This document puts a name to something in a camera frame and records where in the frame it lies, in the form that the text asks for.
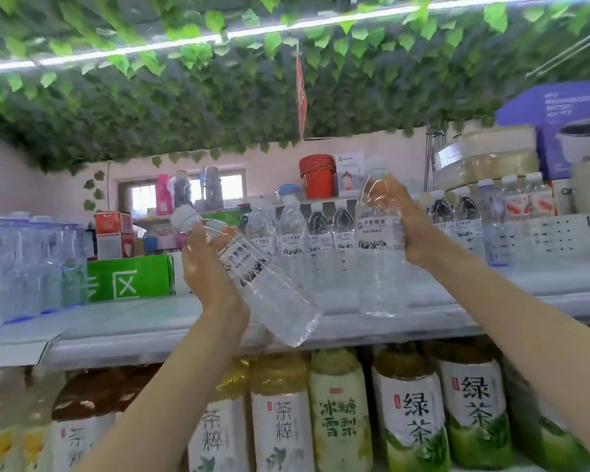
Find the purple box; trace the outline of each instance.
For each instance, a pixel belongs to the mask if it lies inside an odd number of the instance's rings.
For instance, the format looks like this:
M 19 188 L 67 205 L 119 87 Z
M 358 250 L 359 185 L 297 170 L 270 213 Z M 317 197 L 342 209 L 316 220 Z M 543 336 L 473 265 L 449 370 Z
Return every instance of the purple box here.
M 590 158 L 590 81 L 534 86 L 496 111 L 499 126 L 530 124 L 546 179 L 567 179 Z

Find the leaf-covered ceiling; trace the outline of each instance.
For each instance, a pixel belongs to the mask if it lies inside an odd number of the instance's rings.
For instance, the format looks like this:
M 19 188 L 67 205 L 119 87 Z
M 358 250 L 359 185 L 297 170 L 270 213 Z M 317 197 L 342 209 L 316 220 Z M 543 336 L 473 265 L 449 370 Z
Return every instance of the leaf-covered ceiling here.
M 306 137 L 493 122 L 532 84 L 590 79 L 590 47 L 526 76 L 590 34 L 590 0 L 432 9 L 441 0 L 0 0 L 0 138 L 31 163 L 180 153 L 195 160 L 299 140 L 295 55 Z M 237 30 L 392 6 L 409 14 L 235 37 Z M 219 41 L 54 66 L 92 50 L 218 34 Z

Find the red bucket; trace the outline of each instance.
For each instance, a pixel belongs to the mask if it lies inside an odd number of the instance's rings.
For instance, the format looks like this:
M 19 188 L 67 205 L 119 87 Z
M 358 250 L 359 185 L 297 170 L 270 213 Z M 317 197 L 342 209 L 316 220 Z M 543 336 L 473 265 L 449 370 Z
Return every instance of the red bucket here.
M 327 199 L 334 193 L 334 158 L 327 154 L 314 154 L 299 161 L 299 175 L 304 177 L 306 197 Z

